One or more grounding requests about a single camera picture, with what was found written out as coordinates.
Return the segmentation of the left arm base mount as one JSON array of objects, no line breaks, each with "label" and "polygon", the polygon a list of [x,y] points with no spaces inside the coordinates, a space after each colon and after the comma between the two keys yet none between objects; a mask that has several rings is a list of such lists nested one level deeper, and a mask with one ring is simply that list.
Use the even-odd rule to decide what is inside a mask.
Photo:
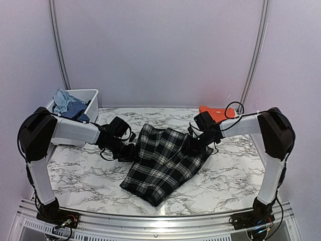
[{"label": "left arm base mount", "polygon": [[41,214],[37,213],[36,218],[38,220],[54,224],[56,228],[71,227],[77,228],[80,213],[74,211],[68,211],[63,209],[58,209],[57,212],[53,214]]}]

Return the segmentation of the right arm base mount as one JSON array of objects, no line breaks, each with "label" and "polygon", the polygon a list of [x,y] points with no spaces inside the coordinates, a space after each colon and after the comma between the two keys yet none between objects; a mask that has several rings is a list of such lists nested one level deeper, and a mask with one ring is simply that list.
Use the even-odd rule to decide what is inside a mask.
[{"label": "right arm base mount", "polygon": [[261,215],[260,212],[255,212],[254,210],[245,211],[235,213],[229,218],[229,223],[233,225],[235,230],[272,224],[274,221],[275,217],[272,211],[267,212],[264,215]]}]

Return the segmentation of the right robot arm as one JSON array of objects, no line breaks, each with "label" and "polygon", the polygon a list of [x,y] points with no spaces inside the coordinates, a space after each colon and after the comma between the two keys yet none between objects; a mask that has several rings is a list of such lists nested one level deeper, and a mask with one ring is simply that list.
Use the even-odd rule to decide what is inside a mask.
[{"label": "right robot arm", "polygon": [[251,114],[242,114],[235,118],[226,118],[215,122],[205,111],[194,118],[201,134],[188,135],[183,151],[187,154],[203,153],[211,143],[219,143],[223,138],[259,134],[262,137],[265,157],[265,173],[253,210],[248,220],[259,225],[268,217],[277,193],[283,184],[286,163],[295,144],[295,132],[288,118],[277,107]]}]

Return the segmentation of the black white plaid shirt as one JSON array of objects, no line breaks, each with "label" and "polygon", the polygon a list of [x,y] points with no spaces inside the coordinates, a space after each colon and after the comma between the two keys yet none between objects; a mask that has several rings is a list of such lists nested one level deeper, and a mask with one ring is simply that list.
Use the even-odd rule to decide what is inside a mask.
[{"label": "black white plaid shirt", "polygon": [[193,178],[205,164],[213,149],[189,151],[187,133],[171,128],[157,129],[144,124],[136,142],[137,153],[120,187],[154,207]]}]

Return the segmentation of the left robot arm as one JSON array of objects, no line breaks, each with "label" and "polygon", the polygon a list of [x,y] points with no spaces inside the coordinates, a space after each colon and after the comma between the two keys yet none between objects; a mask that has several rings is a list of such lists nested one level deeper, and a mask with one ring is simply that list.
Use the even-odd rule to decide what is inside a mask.
[{"label": "left robot arm", "polygon": [[119,117],[101,126],[91,122],[85,114],[79,119],[72,119],[52,113],[45,107],[37,108],[21,124],[17,146],[27,166],[39,213],[52,223],[60,223],[64,217],[47,169],[54,139],[95,145],[101,152],[109,151],[114,160],[126,162],[135,155],[135,137],[131,126]]}]

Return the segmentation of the orange t-shirt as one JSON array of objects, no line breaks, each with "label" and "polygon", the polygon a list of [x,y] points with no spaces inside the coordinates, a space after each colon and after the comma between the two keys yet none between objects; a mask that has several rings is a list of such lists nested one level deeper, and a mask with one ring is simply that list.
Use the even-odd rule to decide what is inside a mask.
[{"label": "orange t-shirt", "polygon": [[203,113],[206,111],[210,114],[212,119],[217,123],[227,120],[229,118],[236,118],[238,116],[236,111],[230,107],[227,108],[227,110],[225,110],[225,108],[211,108],[204,105],[199,107],[199,113]]}]

